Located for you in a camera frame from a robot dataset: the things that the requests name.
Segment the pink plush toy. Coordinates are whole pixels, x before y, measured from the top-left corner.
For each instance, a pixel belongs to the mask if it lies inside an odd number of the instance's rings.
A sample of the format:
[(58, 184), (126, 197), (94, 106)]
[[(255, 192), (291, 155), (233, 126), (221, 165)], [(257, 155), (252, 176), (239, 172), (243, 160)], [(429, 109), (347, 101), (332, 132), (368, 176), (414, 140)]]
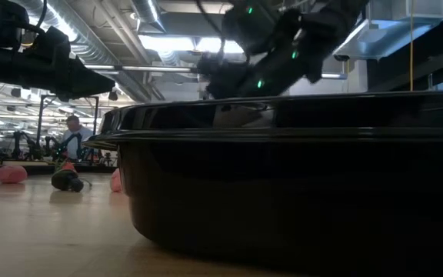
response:
[(122, 179), (120, 168), (117, 168), (110, 179), (110, 189), (112, 192), (122, 192)]

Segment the silver spiral ventilation duct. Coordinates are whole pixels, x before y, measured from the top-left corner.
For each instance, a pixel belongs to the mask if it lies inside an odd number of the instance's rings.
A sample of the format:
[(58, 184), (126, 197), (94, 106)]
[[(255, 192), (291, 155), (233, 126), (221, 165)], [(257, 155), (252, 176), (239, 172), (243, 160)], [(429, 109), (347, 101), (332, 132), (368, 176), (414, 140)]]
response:
[(161, 33), (165, 27), (161, 22), (161, 10), (156, 0), (130, 0), (137, 18), (137, 29), (143, 25), (151, 25)]
[[(121, 62), (105, 46), (99, 37), (85, 23), (66, 0), (11, 0), (23, 6), (31, 22), (36, 23), (42, 13), (43, 2), (47, 2), (47, 12), (43, 28), (54, 26), (66, 35), (71, 42), (71, 50), (86, 65), (120, 65)], [(136, 80), (131, 73), (120, 72), (113, 75), (116, 85), (132, 100), (150, 102), (157, 100), (153, 88)]]

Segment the person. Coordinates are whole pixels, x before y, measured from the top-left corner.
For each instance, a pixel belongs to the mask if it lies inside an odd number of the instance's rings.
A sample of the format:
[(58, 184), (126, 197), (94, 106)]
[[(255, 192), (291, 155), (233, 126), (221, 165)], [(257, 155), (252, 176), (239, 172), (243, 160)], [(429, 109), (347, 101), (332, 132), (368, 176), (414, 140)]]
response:
[(67, 156), (76, 160), (78, 151), (82, 149), (82, 140), (92, 136), (93, 131), (83, 126), (75, 115), (67, 117), (65, 122), (68, 129), (62, 137), (62, 143), (65, 144)]

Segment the long tube ceiling light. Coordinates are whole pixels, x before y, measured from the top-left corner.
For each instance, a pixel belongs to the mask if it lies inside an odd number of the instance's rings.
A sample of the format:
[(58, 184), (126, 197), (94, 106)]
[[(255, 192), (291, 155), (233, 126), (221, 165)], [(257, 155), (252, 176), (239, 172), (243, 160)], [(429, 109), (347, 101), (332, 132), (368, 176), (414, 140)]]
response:
[(147, 65), (85, 65), (86, 68), (96, 72), (160, 72), (160, 73), (197, 73), (197, 68), (147, 66)]

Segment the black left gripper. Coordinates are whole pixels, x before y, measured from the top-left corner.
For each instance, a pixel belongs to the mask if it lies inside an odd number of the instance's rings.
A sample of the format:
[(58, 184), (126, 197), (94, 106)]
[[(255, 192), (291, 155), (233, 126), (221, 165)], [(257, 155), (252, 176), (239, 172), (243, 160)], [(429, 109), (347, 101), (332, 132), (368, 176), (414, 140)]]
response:
[(48, 67), (35, 76), (36, 88), (49, 90), (61, 100), (68, 101), (110, 92), (115, 81), (86, 68), (82, 63), (55, 55)]

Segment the dark cherry with green stem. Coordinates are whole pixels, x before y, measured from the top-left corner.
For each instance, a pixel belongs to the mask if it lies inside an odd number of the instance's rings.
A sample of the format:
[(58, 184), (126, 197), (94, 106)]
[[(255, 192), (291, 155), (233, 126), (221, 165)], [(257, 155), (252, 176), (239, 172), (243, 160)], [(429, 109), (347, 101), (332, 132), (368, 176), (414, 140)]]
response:
[(89, 189), (92, 187), (92, 183), (88, 180), (73, 178), (68, 182), (69, 189), (73, 192), (80, 192), (83, 188), (88, 187)]

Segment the pink-red round fruit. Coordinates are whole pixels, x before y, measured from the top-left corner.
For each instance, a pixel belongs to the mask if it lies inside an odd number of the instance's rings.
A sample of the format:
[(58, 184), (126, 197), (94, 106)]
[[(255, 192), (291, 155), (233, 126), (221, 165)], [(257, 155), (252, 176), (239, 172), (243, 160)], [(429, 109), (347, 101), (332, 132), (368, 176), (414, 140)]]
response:
[(27, 171), (20, 165), (4, 165), (0, 168), (0, 183), (2, 184), (19, 183), (27, 178)]

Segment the black metal stand frame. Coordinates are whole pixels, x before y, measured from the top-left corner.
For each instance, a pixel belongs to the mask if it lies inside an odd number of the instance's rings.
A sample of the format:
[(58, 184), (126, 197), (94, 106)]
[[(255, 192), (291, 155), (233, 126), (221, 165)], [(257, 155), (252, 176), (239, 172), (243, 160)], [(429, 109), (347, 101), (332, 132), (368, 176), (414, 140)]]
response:
[(98, 131), (99, 100), (97, 96), (59, 97), (40, 96), (35, 144), (46, 150), (47, 142), (57, 141), (59, 151), (75, 150), (74, 159), (84, 150), (82, 142)]

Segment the sheet metal air duct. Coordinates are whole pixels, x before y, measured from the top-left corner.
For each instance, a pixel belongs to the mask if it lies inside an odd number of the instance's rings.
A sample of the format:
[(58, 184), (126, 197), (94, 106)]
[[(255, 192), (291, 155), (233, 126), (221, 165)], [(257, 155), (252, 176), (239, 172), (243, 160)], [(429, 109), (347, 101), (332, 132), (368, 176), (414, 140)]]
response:
[(443, 21), (443, 0), (369, 0), (350, 35), (333, 52), (385, 58)]

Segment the black plastic tupperware container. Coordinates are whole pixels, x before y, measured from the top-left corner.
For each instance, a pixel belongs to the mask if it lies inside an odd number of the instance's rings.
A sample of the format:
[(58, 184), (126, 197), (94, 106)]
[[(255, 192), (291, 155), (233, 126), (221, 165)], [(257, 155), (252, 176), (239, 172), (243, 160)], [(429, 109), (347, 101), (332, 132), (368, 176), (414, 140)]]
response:
[(163, 248), (317, 277), (443, 277), (443, 92), (106, 113), (132, 224)]

